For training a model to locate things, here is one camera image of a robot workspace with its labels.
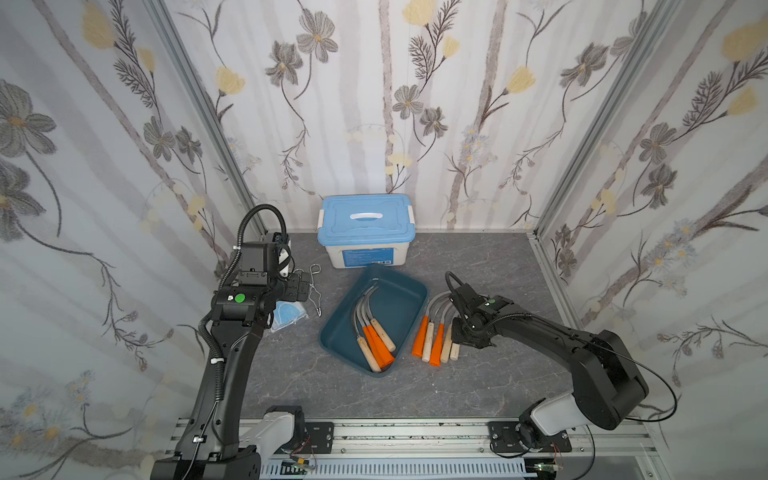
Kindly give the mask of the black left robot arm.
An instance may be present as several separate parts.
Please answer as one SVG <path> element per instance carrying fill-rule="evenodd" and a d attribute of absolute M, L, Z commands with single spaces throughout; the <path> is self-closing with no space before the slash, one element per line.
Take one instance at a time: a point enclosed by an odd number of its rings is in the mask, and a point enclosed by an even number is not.
<path fill-rule="evenodd" d="M 292 267 L 285 219 L 270 204 L 243 217 L 234 256 L 197 331 L 207 364 L 188 424 L 170 457 L 154 463 L 153 479 L 257 479 L 264 462 L 304 438 L 299 406 L 273 407 L 243 445 L 240 421 L 246 384 L 259 343 L 279 302 L 304 302 L 309 280 Z"/>

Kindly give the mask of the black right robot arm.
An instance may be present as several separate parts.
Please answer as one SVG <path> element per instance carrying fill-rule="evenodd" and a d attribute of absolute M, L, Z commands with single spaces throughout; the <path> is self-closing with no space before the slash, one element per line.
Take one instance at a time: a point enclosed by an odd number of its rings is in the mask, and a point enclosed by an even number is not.
<path fill-rule="evenodd" d="M 489 348 L 502 336 L 518 341 L 564 367 L 572 389 L 540 400 L 518 418 L 516 437 L 526 449 L 542 449 L 552 437 L 576 427 L 614 430 L 648 396 L 649 386 L 622 339 L 557 324 L 502 296 L 484 297 L 454 273 L 445 273 L 457 309 L 452 340 Z"/>

